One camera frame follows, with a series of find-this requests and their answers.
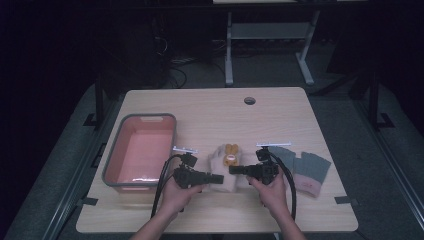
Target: human hand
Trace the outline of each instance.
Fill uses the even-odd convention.
[[[258,181],[253,177],[247,176],[246,178],[259,192],[259,198],[261,199],[262,204],[268,208],[274,219],[283,215],[290,216],[290,212],[287,207],[286,185],[284,184],[283,170],[280,167],[278,167],[278,175],[268,185],[264,185],[261,181]]]
[[[204,187],[205,185],[196,185],[188,189],[182,189],[175,182],[175,179],[171,177],[163,189],[162,204],[158,214],[163,213],[171,220],[174,220],[178,213],[190,202],[191,197],[201,192]]]

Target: gray carpet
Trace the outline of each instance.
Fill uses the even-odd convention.
[[[303,82],[292,53],[296,45],[283,50],[254,55],[250,58],[234,58],[234,87],[299,86],[306,92],[314,92],[336,81],[339,75],[325,73],[333,46],[311,47],[307,61],[316,84]],[[215,58],[214,64],[195,63],[179,67],[187,75],[184,88],[224,87],[223,57]],[[178,82],[183,81],[180,72],[173,71]],[[306,233],[308,239],[424,239],[424,232],[412,214],[388,164],[368,130],[357,104],[347,96],[351,83],[328,94],[326,97],[310,97],[310,102],[324,134],[329,150],[339,171],[346,192],[357,200],[353,206],[359,222],[359,232],[353,233]],[[380,88],[380,112],[385,112],[396,128],[383,129],[381,135],[387,140],[396,157],[401,160],[405,173],[421,198],[424,179],[422,161],[423,137],[403,114],[394,96],[384,87]],[[110,104],[107,119],[113,121],[120,101]],[[62,137],[53,149],[42,173],[18,216],[9,229],[6,239],[42,239],[55,209],[62,198],[70,178],[80,159],[97,150],[108,139],[110,129],[101,129],[102,135],[93,127],[83,126],[88,114],[95,110],[94,89],[89,88],[75,109]],[[77,196],[88,190],[96,169],[86,168]],[[81,234],[75,229],[81,208],[69,212],[58,239],[128,239],[128,234]],[[227,235],[224,239],[271,239],[271,235]],[[205,235],[166,235],[164,239],[210,239]]]

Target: hole in table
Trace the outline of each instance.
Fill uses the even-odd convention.
[[[244,103],[246,103],[247,105],[253,105],[256,103],[256,99],[252,97],[247,97],[244,99]]]

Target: person's left hand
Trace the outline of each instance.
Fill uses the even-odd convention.
[[[168,215],[172,220],[178,213],[190,202],[191,197],[203,190],[205,185],[192,186],[188,189],[182,189],[171,177],[165,184],[162,195],[162,204],[158,210]]]

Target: forearm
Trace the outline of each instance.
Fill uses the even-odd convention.
[[[157,240],[165,231],[166,227],[171,223],[172,216],[158,211],[156,215],[150,219],[140,230],[138,230],[131,240],[143,239],[143,240]]]
[[[306,237],[300,231],[297,224],[289,213],[279,214],[275,217],[278,226],[281,229],[283,239],[285,240],[306,240]]]

